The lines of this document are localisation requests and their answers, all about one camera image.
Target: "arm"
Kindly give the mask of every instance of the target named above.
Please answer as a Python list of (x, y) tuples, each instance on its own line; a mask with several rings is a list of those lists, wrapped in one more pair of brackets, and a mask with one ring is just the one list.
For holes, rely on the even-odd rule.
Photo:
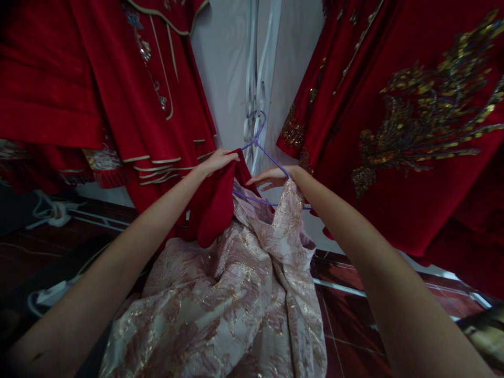
[[(394, 373), (494, 376), (420, 276), (376, 228), (305, 170), (287, 169), (359, 273)], [(249, 183), (271, 182), (264, 191), (285, 179), (280, 169), (272, 169)]]
[(185, 210), (202, 181), (236, 153), (218, 150), (141, 214), (91, 265), (77, 284), (11, 348), (27, 376), (74, 376)]

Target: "red garment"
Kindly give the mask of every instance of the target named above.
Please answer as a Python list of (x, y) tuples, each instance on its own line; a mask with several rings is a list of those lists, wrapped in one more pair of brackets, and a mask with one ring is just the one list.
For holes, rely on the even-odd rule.
[(127, 189), (141, 213), (216, 149), (189, 39), (145, 4), (141, 12), (129, 3), (71, 4), (119, 154), (134, 168)]
[(54, 193), (94, 180), (124, 185), (69, 4), (24, 0), (9, 10), (0, 33), (0, 138), (26, 154), (20, 164), (2, 145), (0, 174), (21, 192)]
[(497, 298), (504, 298), (503, 161), (501, 146), (419, 260)]
[[(141, 12), (120, 2), (52, 3), (23, 0), (7, 17), (0, 138), (31, 143), (38, 164), (69, 184), (130, 180), (142, 212), (216, 149), (188, 38), (207, 2), (137, 2)], [(156, 16), (168, 8), (180, 34)], [(19, 175), (9, 177), (23, 187)]]
[(245, 186), (251, 179), (245, 158), (240, 149), (240, 161), (232, 161), (227, 166), (215, 172), (199, 186), (191, 202), (187, 206), (190, 211), (187, 231), (179, 229), (177, 236), (187, 241), (198, 240), (202, 248), (207, 248), (222, 231), (231, 224), (233, 218), (233, 182), (234, 178), (246, 189), (260, 197), (255, 185)]
[[(436, 134), (430, 136), (419, 132), (424, 139), (416, 139), (414, 133), (405, 134), (397, 126), (405, 125), (404, 129), (408, 132), (432, 127), (434, 123), (416, 123), (416, 120), (422, 117), (427, 119), (430, 111), (442, 114), (442, 111), (453, 106), (455, 102), (452, 99), (457, 91), (450, 94), (448, 89), (440, 90), (443, 82), (449, 82), (444, 81), (443, 75), (456, 76), (462, 71), (451, 71), (449, 74), (447, 68), (439, 66), (446, 59), (457, 56), (454, 52), (448, 55), (443, 53), (450, 51), (454, 41), (457, 41), (457, 35), (475, 30), (500, 2), (471, 2), (471, 12), (468, 13), (464, 4), (452, 0), (442, 3), (432, 0), (384, 0), (373, 4), (378, 6), (375, 17), (372, 2), (364, 2), (364, 10), (360, 12), (358, 9), (362, 3), (357, 0), (340, 2), (329, 9), (328, 20), (312, 63), (277, 145), (290, 155), (299, 157), (300, 165), (314, 172), (315, 178), (349, 203), (357, 203), (357, 197), (360, 196), (358, 210), (394, 247), (413, 256), (423, 256), (504, 140), (504, 133), (492, 131), (482, 138), (473, 133), (470, 140), (452, 140), (460, 146), (433, 150), (444, 145), (444, 140), (448, 141), (446, 145), (449, 144), (450, 136), (442, 139), (446, 131), (437, 128)], [(337, 20), (342, 10), (342, 17)], [(354, 13), (360, 13), (355, 27), (350, 21)], [(464, 94), (462, 101), (468, 101), (468, 108), (483, 108), (504, 74), (504, 38), (499, 36), (501, 21), (496, 18), (494, 22), (493, 26), (486, 29), (492, 30), (492, 33), (497, 30), (495, 39), (487, 41), (493, 44), (483, 54), (487, 62), (482, 60), (471, 77), (460, 79), (463, 87), (458, 92)], [(355, 40), (355, 49), (349, 48), (347, 41), (352, 47)], [(476, 54), (475, 46), (481, 44), (476, 42), (462, 47), (468, 51), (464, 56)], [(492, 71), (482, 73), (486, 68)], [(423, 84), (418, 84), (419, 81), (414, 77), (418, 72), (427, 78)], [(485, 83), (484, 80), (487, 83), (483, 88), (464, 93), (464, 88), (476, 82)], [(429, 107), (431, 85), (438, 93), (437, 108)], [(312, 104), (309, 102), (310, 91), (317, 93)], [(419, 98), (424, 101), (424, 108), (417, 102)], [(440, 102), (444, 99), (452, 102)], [(483, 125), (503, 122), (504, 106), (499, 101), (496, 98), (492, 103), (495, 106), (493, 112), (490, 110), (485, 113), (487, 117), (483, 117)], [(388, 115), (386, 104), (390, 105)], [(408, 113), (408, 105), (413, 105), (412, 113)], [(421, 113), (421, 109), (429, 109), (429, 112)], [(463, 125), (473, 115), (461, 115), (448, 127), (460, 130), (460, 134), (463, 134), (466, 132)], [(444, 119), (439, 115), (432, 122), (442, 123)], [(473, 130), (480, 125), (475, 123)], [(384, 139), (379, 139), (379, 135), (384, 136)], [(418, 140), (428, 138), (433, 140), (430, 152), (427, 143), (413, 149)], [(408, 143), (413, 147), (403, 148)], [(450, 155), (451, 151), (462, 149), (466, 152)], [(423, 161), (425, 156), (432, 158), (436, 155), (448, 159)], [(483, 201), (489, 207), (494, 206), (488, 198)], [(455, 253), (458, 252), (450, 249), (445, 256)], [(500, 282), (504, 286), (504, 276)]]

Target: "hand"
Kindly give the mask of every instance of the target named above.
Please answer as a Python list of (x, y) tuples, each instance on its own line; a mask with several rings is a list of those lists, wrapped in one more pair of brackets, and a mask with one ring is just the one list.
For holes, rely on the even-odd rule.
[[(297, 169), (297, 166), (287, 165), (284, 166), (283, 169), (289, 172), (289, 174), (292, 174), (292, 172)], [(287, 175), (280, 168), (271, 168), (256, 177), (252, 177), (245, 185), (255, 184), (256, 186), (261, 186), (263, 184), (270, 183), (268, 186), (261, 189), (261, 192), (264, 192), (274, 187), (284, 186), (286, 181)]]
[(231, 150), (218, 149), (207, 160), (198, 165), (197, 169), (202, 171), (205, 177), (210, 176), (215, 171), (227, 166), (230, 162), (240, 161), (238, 154), (232, 153)]

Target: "pink brocade dress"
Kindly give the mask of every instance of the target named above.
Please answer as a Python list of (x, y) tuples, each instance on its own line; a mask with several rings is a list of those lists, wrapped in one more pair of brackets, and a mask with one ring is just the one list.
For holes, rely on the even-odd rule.
[[(234, 189), (255, 197), (236, 179)], [(166, 243), (141, 298), (113, 324), (100, 376), (326, 375), (302, 195), (289, 180), (275, 214), (233, 201), (210, 248)]]

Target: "purple hanger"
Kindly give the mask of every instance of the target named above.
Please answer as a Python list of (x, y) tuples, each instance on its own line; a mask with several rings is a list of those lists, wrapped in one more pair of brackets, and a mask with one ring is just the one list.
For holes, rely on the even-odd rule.
[[(274, 162), (274, 163), (275, 163), (275, 164), (276, 164), (276, 165), (277, 165), (277, 166), (278, 166), (278, 167), (279, 167), (279, 168), (280, 168), (280, 169), (281, 169), (281, 170), (285, 173), (285, 175), (287, 176), (287, 179), (289, 179), (289, 178), (290, 178), (290, 174), (289, 174), (289, 172), (287, 172), (287, 171), (284, 169), (284, 167), (282, 167), (282, 166), (280, 165), (280, 163), (278, 163), (275, 159), (273, 159), (273, 157), (272, 157), (269, 153), (267, 153), (267, 152), (266, 152), (266, 150), (263, 148), (263, 146), (261, 146), (261, 145), (259, 144), (259, 142), (258, 142), (259, 135), (261, 134), (261, 131), (262, 131), (262, 129), (263, 129), (263, 127), (264, 127), (265, 123), (266, 123), (266, 118), (267, 118), (267, 117), (266, 117), (266, 114), (265, 114), (262, 110), (260, 110), (260, 112), (261, 112), (261, 114), (264, 116), (264, 121), (262, 122), (262, 125), (261, 125), (261, 127), (259, 128), (259, 131), (257, 132), (257, 134), (256, 134), (256, 135), (252, 138), (252, 141), (251, 141), (248, 145), (246, 145), (245, 147), (243, 147), (241, 150), (243, 151), (244, 149), (249, 148), (251, 145), (253, 145), (253, 144), (255, 143), (255, 144), (256, 144), (256, 146), (258, 146), (258, 147), (260, 148), (260, 150), (261, 150), (261, 151), (263, 151), (263, 152), (264, 152), (264, 154), (265, 154), (267, 157), (269, 157), (269, 158), (271, 159), (271, 161), (273, 161), (273, 162)], [(249, 116), (247, 116), (247, 118), (252, 117), (255, 113), (257, 113), (257, 111), (256, 111), (256, 110), (254, 110), (254, 111), (253, 111), (253, 112), (252, 112)], [(248, 196), (246, 196), (246, 195), (244, 195), (244, 194), (242, 194), (242, 193), (239, 193), (239, 192), (237, 192), (237, 191), (233, 191), (233, 193), (234, 193), (234, 194), (236, 194), (237, 196), (240, 196), (240, 197), (242, 197), (242, 198), (246, 198), (246, 199), (251, 200), (251, 201), (254, 201), (254, 202), (259, 202), (259, 203), (262, 203), (262, 204), (265, 204), (265, 205), (278, 206), (278, 204), (274, 204), (274, 203), (267, 202), (267, 201), (261, 201), (260, 199), (257, 199), (257, 198), (251, 198), (251, 197), (248, 197)], [(304, 207), (304, 208), (303, 208), (303, 210), (311, 210), (311, 207)]]

